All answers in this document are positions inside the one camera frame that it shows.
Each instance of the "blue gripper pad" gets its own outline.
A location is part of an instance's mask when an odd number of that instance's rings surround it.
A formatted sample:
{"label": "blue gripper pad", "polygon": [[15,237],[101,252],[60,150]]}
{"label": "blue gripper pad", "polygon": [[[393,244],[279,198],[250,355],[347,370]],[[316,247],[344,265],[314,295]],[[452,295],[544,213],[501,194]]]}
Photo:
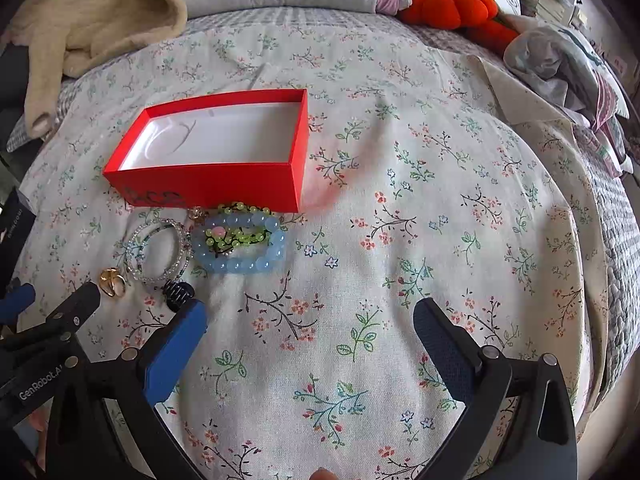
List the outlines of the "blue gripper pad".
{"label": "blue gripper pad", "polygon": [[187,361],[207,331],[204,304],[201,301],[195,303],[182,322],[173,329],[151,364],[146,367],[144,393],[152,406],[169,398]]}
{"label": "blue gripper pad", "polygon": [[468,406],[474,398],[475,371],[459,344],[478,350],[471,336],[454,326],[431,298],[415,305],[414,329],[451,397]]}
{"label": "blue gripper pad", "polygon": [[0,324],[11,324],[23,310],[36,300],[33,285],[25,283],[0,300]]}

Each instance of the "beaded bracelet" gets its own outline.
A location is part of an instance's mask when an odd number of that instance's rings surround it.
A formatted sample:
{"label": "beaded bracelet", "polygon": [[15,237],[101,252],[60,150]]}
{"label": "beaded bracelet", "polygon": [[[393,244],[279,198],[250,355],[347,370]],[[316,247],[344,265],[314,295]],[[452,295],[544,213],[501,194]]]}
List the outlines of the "beaded bracelet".
{"label": "beaded bracelet", "polygon": [[[149,231],[140,243],[136,242],[136,239],[142,231],[156,224],[158,226]],[[164,270],[164,272],[162,272],[160,276],[156,278],[145,276],[142,272],[143,251],[145,249],[145,246],[153,235],[169,227],[174,228],[178,237],[178,254],[176,256],[176,259]],[[187,229],[185,229],[184,225],[171,218],[159,218],[148,221],[145,224],[139,226],[135,231],[133,231],[131,238],[127,242],[124,261],[127,271],[131,273],[135,280],[139,280],[143,283],[164,284],[169,280],[179,280],[185,269],[187,268],[190,259],[191,236]]]}
{"label": "beaded bracelet", "polygon": [[[196,259],[213,273],[267,272],[273,264],[284,258],[286,235],[280,223],[270,211],[253,206],[245,209],[244,204],[235,203],[234,208],[219,207],[221,213],[209,216],[204,227],[193,232],[193,250]],[[245,234],[242,228],[257,228],[257,233]],[[261,241],[268,242],[264,255],[257,258],[229,258],[233,248]]]}

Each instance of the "orange plush toy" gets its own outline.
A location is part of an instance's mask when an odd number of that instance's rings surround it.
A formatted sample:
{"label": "orange plush toy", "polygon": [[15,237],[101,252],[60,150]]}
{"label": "orange plush toy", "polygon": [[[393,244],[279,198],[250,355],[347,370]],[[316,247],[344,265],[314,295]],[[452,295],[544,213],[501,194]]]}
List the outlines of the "orange plush toy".
{"label": "orange plush toy", "polygon": [[465,27],[467,38],[503,56],[518,33],[494,21],[497,15],[494,0],[412,0],[409,8],[398,12],[400,21],[409,25],[445,30]]}

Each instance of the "beige knitted sweater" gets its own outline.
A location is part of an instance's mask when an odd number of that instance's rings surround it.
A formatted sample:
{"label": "beige knitted sweater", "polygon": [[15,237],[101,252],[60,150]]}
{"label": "beige knitted sweater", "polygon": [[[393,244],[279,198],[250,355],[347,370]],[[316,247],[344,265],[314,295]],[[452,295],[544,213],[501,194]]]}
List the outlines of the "beige knitted sweater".
{"label": "beige knitted sweater", "polygon": [[54,127],[63,74],[80,77],[112,57],[175,38],[186,20],[183,0],[26,0],[2,40],[29,46],[28,134]]}

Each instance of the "bed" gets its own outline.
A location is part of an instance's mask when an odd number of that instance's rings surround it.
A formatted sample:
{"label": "bed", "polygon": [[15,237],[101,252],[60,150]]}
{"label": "bed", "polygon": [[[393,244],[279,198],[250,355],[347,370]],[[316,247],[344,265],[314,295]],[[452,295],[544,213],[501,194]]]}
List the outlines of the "bed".
{"label": "bed", "polygon": [[[555,354],[581,432],[637,345],[635,289],[616,296],[628,323],[615,333],[627,345],[613,357],[607,345],[610,277],[631,273],[617,266],[639,236],[622,186],[598,184],[597,160],[583,158],[570,124],[495,56],[380,15],[207,16],[65,88],[60,130],[21,187],[38,219],[17,275],[38,301],[20,326],[122,268],[138,225],[190,224],[184,210],[131,208],[102,176],[142,107],[250,88],[308,89],[304,212],[280,218],[290,240],[282,272],[185,273],[209,330],[157,409],[201,470],[308,478],[324,466],[345,479],[413,479],[463,409],[413,332],[412,306],[425,296],[479,344]],[[606,213],[612,197],[622,224]],[[168,257],[165,240],[149,260]],[[111,359],[170,316],[159,290],[131,281],[123,299],[102,298],[81,341],[92,360]],[[512,412],[506,404],[470,473],[490,465]],[[126,431],[117,406],[112,415]]]}

